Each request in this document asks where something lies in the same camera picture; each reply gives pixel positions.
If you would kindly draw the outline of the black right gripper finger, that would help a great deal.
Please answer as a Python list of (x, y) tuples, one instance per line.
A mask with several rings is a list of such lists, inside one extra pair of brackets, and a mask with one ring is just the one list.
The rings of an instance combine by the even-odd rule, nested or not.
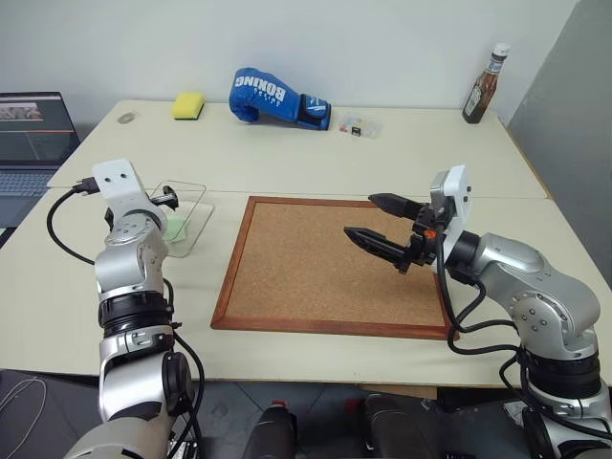
[(345, 227), (343, 231), (362, 250), (389, 262), (399, 273), (407, 273), (411, 264), (407, 247), (392, 242), (371, 229)]
[(371, 194), (368, 200), (388, 214), (409, 220), (416, 220), (421, 209), (426, 205), (394, 193)]

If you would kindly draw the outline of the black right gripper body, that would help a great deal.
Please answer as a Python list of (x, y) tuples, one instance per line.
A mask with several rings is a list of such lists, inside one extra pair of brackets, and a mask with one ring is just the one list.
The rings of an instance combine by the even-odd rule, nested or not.
[(419, 266), (431, 265), (436, 257), (438, 235), (448, 227), (448, 209), (409, 200), (405, 212), (406, 217), (413, 221), (407, 259)]

